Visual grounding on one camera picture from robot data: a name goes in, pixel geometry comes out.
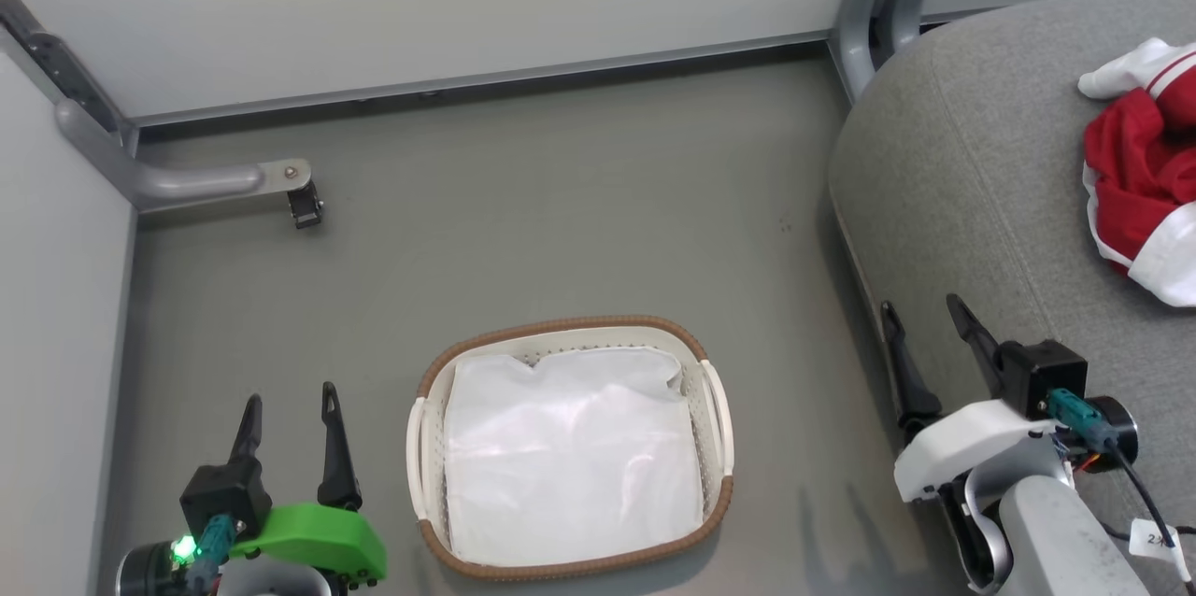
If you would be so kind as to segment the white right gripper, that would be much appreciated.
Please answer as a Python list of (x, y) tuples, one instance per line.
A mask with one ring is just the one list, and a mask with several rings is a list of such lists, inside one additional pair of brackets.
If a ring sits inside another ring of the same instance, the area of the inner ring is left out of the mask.
[[(1003, 364), (999, 343), (962, 297), (946, 294), (948, 315), (971, 352), (991, 396), (1003, 396)], [(893, 463), (893, 484), (902, 501), (928, 501), (940, 486), (994, 460), (1033, 432), (1049, 437), (1055, 419), (1029, 419), (1000, 399), (974, 402), (948, 416), (919, 373), (907, 332), (892, 302), (881, 303), (881, 335), (891, 369), (897, 427), (913, 438)]]

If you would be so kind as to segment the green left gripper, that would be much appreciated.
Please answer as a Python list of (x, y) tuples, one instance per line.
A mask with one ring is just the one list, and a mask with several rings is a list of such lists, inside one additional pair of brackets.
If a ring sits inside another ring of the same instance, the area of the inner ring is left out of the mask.
[[(376, 585), (388, 578), (388, 553), (370, 519), (358, 513), (364, 506), (344, 426), (338, 393), (332, 382), (321, 387), (321, 421), (327, 431), (323, 480), (317, 501), (273, 507), (254, 539), (234, 541), (230, 557), (264, 555), (332, 572), (342, 582)], [(263, 401), (260, 393), (248, 399), (234, 434), (228, 463), (256, 460), (263, 434)]]

